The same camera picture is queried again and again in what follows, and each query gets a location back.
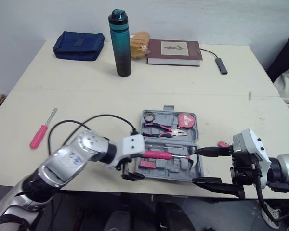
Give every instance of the pink tape measure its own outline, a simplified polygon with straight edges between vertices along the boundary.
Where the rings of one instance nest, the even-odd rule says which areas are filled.
[[[180,113],[178,115],[178,128],[192,128],[195,125],[195,119],[192,115]]]

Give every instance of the pink hammer handle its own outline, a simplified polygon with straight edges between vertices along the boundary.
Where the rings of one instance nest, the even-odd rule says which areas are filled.
[[[45,136],[45,133],[47,131],[48,127],[46,125],[42,125],[38,132],[33,137],[30,148],[36,149],[38,148],[39,144],[42,142],[43,137]]]
[[[172,159],[172,154],[159,151],[146,151],[142,157],[169,160]]]

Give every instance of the gray plastic case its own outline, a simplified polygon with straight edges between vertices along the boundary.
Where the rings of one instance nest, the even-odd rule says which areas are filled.
[[[178,114],[185,113],[190,114],[195,119],[195,125],[190,129],[185,130],[187,136],[173,136],[171,138],[156,138],[156,137],[144,137],[145,149],[150,151],[161,151],[169,152],[175,155],[189,155],[188,148],[190,146],[197,145],[194,143],[198,140],[198,128],[197,128],[197,118],[194,113],[188,112],[175,112],[174,106],[165,105],[163,111],[154,110],[143,110],[140,120],[140,132],[150,132],[150,133],[162,133],[163,131],[157,128],[144,128],[143,123],[146,123],[144,119],[144,114],[147,112],[152,112],[155,115],[155,120],[152,123],[158,123],[162,125],[170,125],[173,128],[178,126]],[[152,161],[156,163],[156,168],[143,168],[139,167],[141,160]],[[179,181],[191,181],[195,177],[202,177],[202,160],[201,156],[198,156],[198,161],[196,166],[189,170],[191,167],[190,161],[185,158],[174,158],[170,160],[164,159],[153,159],[153,158],[140,158],[136,160],[136,172],[143,174],[148,178],[156,179],[167,179],[167,180],[179,180]]]

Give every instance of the white tabletop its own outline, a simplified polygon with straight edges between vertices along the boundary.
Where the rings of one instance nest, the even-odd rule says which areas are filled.
[[[227,75],[220,74],[212,54],[202,51],[200,67],[145,65],[141,59],[132,61],[132,74],[122,78],[111,43],[105,43],[95,62],[84,62],[56,59],[53,43],[46,42],[15,89],[279,96],[250,47],[200,46],[221,57]]]
[[[139,127],[143,109],[160,110],[164,104],[172,104],[177,111],[197,115],[197,144],[200,147],[216,146],[220,140],[231,143],[232,135],[252,128],[262,138],[270,157],[289,154],[289,112],[278,97],[254,97],[249,101],[245,96],[145,93],[109,96],[107,92],[13,90],[0,108],[0,184],[16,184],[47,158],[46,139],[36,150],[31,150],[29,143],[54,107],[59,109],[50,127],[64,119],[83,121],[100,113],[122,116]],[[125,123],[112,118],[99,118],[88,123],[88,126],[114,142],[128,136],[130,131]],[[54,131],[53,151],[60,147],[74,127],[66,124]],[[221,177],[223,182],[231,182],[230,157],[204,157],[203,166],[206,176]],[[247,198],[256,198],[253,186],[245,188]],[[89,162],[65,189],[231,197],[211,193],[192,183],[123,180],[121,172],[106,169],[103,163],[97,162]],[[270,189],[264,190],[263,194],[265,198],[289,198],[289,193],[276,193]]]
[[[214,58],[203,53],[201,67],[146,65],[139,60],[133,62],[132,76],[122,78],[112,69],[115,66],[109,44],[96,62],[56,59],[52,46],[45,43],[0,108],[0,185],[15,185],[47,158],[46,139],[36,150],[31,150],[29,143],[54,107],[59,109],[50,127],[64,119],[83,121],[106,113],[122,116],[139,127],[142,110],[162,110],[163,105],[171,104],[176,111],[197,115],[200,147],[216,146],[220,140],[231,143],[233,135],[252,128],[261,137],[269,157],[289,154],[289,111],[249,47],[203,46],[227,60],[226,76],[219,74]],[[251,67],[237,62],[231,52],[246,57]],[[245,71],[249,78],[239,74]],[[88,125],[114,142],[130,132],[129,126],[112,118],[99,118]],[[53,151],[74,127],[66,124],[54,131]],[[221,177],[223,182],[231,183],[230,157],[204,157],[203,166],[205,176]],[[123,180],[120,172],[97,162],[89,162],[65,189],[232,197],[186,182]],[[256,198],[253,186],[246,186],[245,191],[247,198]],[[263,196],[289,198],[289,193],[266,188]]]

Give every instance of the black cable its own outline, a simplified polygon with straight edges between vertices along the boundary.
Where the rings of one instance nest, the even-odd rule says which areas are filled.
[[[50,137],[52,135],[52,132],[57,126],[59,126],[60,124],[63,124],[63,123],[75,123],[75,124],[79,124],[80,125],[77,129],[79,129],[80,127],[85,127],[86,129],[91,130],[86,125],[84,125],[83,123],[81,123],[79,121],[76,121],[76,120],[63,120],[63,121],[60,121],[59,123],[57,123],[57,124],[55,124],[53,126],[53,128],[50,130],[50,132],[48,134],[48,155],[52,154],[51,149],[50,149]]]
[[[257,191],[257,196],[258,196],[258,202],[260,207],[262,208],[262,210],[266,213],[266,215],[269,217],[269,219],[273,222],[280,222],[286,218],[289,217],[289,213],[286,215],[283,215],[282,217],[279,217],[277,219],[274,219],[273,215],[270,213],[270,211],[267,209],[264,200],[263,200],[263,196],[262,196],[262,190],[261,190],[261,182],[260,182],[260,176],[256,176],[256,191]]]
[[[53,215],[54,215],[54,202],[53,202],[53,199],[52,199],[52,201],[51,201],[50,222],[49,222],[47,231],[51,231],[51,226],[52,226],[52,223],[53,223]]]
[[[218,57],[217,57],[217,55],[215,54],[215,53],[213,53],[213,52],[211,52],[211,51],[208,51],[208,50],[206,50],[206,49],[202,49],[202,48],[200,48],[202,51],[206,51],[206,52],[209,52],[209,53],[211,53],[211,54],[213,54],[217,59],[218,59]]]
[[[83,122],[83,124],[89,122],[90,120],[92,119],[95,119],[95,118],[98,118],[98,117],[103,117],[103,116],[108,116],[108,117],[114,117],[114,118],[117,118],[117,119],[120,119],[122,121],[124,121],[125,123],[129,124],[133,130],[132,134],[135,134],[136,133],[136,128],[133,126],[133,124],[131,124],[130,121],[120,117],[120,116],[117,116],[117,115],[112,115],[112,114],[101,114],[101,115],[96,115],[96,116],[93,116],[89,119],[87,119],[86,121]],[[78,128],[76,128],[70,135],[69,137],[66,139],[66,141],[64,141],[63,145],[66,145],[66,143],[68,142],[68,140],[75,134],[75,132],[80,128],[81,126],[79,126]]]
[[[61,195],[60,201],[59,201],[59,204],[58,204],[56,210],[54,210],[54,201],[53,201],[53,199],[52,199],[52,201],[51,201],[51,204],[52,204],[52,215],[51,215],[51,221],[50,221],[50,224],[49,224],[49,226],[48,226],[47,231],[53,231],[54,220],[55,220],[55,218],[56,218],[56,216],[57,216],[57,214],[58,214],[58,212],[59,212],[60,206],[61,206],[62,201],[63,201],[63,196],[64,196],[64,195]]]

